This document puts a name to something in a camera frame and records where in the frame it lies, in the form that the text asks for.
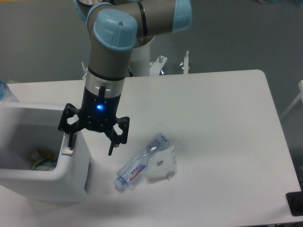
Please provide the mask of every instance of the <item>white plastic bin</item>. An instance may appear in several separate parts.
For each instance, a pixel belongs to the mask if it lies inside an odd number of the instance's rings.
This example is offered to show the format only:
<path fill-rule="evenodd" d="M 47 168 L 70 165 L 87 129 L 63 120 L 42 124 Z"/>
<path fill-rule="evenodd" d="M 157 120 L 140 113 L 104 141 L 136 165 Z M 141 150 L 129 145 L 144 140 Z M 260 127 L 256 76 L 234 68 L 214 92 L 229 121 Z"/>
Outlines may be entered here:
<path fill-rule="evenodd" d="M 72 154 L 62 154 L 68 144 L 68 138 L 57 129 L 63 107 L 0 105 L 0 184 L 28 199 L 85 200 L 93 160 L 81 132 Z M 55 153 L 58 163 L 54 170 L 31 170 L 30 157 L 37 148 Z"/>

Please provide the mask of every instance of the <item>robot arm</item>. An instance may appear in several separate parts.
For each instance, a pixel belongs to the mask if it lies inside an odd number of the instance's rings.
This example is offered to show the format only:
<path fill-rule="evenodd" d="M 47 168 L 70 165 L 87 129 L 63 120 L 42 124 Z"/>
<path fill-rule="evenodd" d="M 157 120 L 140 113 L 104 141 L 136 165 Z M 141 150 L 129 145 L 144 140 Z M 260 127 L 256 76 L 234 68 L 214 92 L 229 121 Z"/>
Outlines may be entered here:
<path fill-rule="evenodd" d="M 84 128 L 106 134 L 111 140 L 108 155 L 127 142 L 130 119 L 117 118 L 116 112 L 137 39 L 183 30 L 191 20 L 190 0 L 145 0 L 118 6 L 101 2 L 90 8 L 87 26 L 91 51 L 82 105 L 77 109 L 67 104 L 58 127 L 70 136 L 69 147 L 73 135 Z M 68 124 L 74 115 L 79 119 Z M 121 135 L 116 133 L 115 124 L 123 131 Z"/>

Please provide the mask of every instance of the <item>bottle cap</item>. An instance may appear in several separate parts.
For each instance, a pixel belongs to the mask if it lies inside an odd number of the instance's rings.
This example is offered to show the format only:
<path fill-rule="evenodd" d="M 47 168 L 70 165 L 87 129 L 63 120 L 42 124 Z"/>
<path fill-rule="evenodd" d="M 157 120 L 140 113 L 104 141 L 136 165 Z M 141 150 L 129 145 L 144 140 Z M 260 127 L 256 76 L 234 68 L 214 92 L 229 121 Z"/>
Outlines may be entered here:
<path fill-rule="evenodd" d="M 114 185 L 115 185 L 115 186 L 117 187 L 117 189 L 119 189 L 119 190 L 124 189 L 124 185 L 122 184 L 121 181 L 119 181 L 118 178 L 114 180 Z"/>

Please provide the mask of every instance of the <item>bottle label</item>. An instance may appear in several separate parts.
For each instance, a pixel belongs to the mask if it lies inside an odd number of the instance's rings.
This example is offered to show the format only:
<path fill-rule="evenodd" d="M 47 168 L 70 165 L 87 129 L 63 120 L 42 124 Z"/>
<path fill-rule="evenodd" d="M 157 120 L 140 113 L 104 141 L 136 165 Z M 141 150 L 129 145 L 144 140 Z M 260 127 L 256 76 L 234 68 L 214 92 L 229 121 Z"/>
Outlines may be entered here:
<path fill-rule="evenodd" d="M 128 180 L 130 182 L 132 182 L 133 180 L 135 180 L 136 178 L 138 178 L 139 174 L 142 172 L 142 170 L 145 168 L 145 165 L 138 165 L 136 166 L 131 173 L 129 174 L 129 178 Z"/>

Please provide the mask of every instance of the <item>gray floor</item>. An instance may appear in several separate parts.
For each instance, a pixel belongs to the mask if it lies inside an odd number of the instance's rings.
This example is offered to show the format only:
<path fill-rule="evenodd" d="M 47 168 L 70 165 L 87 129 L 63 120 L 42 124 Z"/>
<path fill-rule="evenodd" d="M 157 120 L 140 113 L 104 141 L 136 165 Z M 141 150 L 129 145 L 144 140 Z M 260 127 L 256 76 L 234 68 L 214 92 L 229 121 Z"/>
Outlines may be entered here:
<path fill-rule="evenodd" d="M 191 28 L 156 37 L 151 59 L 168 57 L 168 74 L 181 73 L 178 64 L 186 50 L 192 73 L 260 69 L 281 114 L 303 80 L 303 9 L 292 0 L 192 0 L 192 6 Z M 0 15 L 0 79 L 81 78 L 90 44 L 71 0 L 0 2 Z M 303 165 L 302 108 L 283 129 L 295 165 Z"/>

